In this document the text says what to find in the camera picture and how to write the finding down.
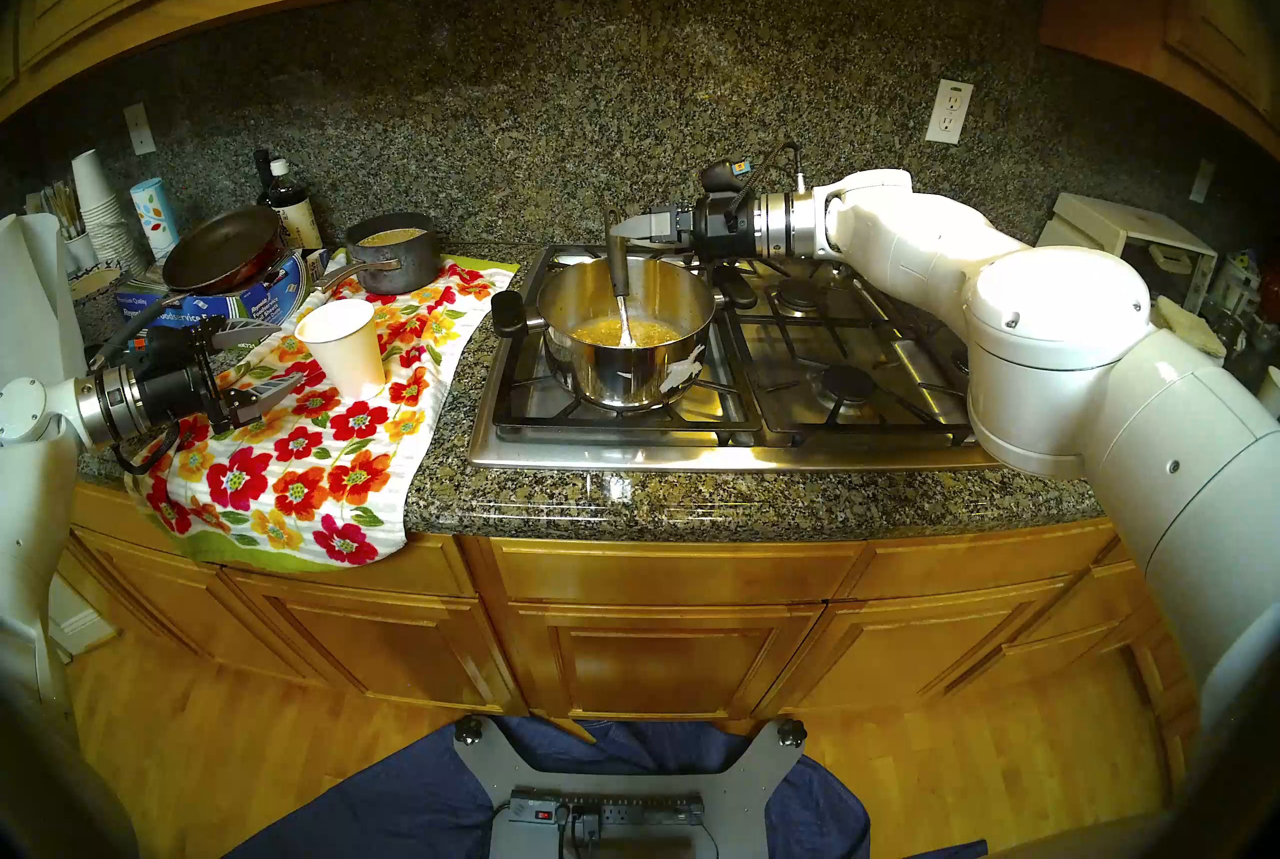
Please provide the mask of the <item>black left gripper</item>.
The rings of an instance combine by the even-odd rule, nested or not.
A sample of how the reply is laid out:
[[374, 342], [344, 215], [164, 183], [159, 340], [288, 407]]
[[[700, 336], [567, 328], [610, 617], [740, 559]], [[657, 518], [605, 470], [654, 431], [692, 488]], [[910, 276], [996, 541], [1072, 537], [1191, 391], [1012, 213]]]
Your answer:
[[195, 415], [204, 415], [215, 433], [265, 419], [301, 387], [305, 373], [271, 373], [269, 379], [242, 388], [238, 381], [250, 373], [233, 369], [225, 373], [224, 390], [211, 357], [279, 333], [282, 325], [255, 319], [206, 319], [183, 328], [125, 325], [123, 437], [141, 437]]

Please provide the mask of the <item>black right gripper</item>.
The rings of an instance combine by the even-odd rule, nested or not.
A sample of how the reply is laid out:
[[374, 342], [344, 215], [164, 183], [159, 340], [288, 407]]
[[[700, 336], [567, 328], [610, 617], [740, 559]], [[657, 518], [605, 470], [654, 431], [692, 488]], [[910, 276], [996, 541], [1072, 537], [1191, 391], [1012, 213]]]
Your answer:
[[755, 193], [708, 193], [691, 207], [664, 206], [611, 224], [612, 238], [691, 250], [701, 260], [763, 255]]

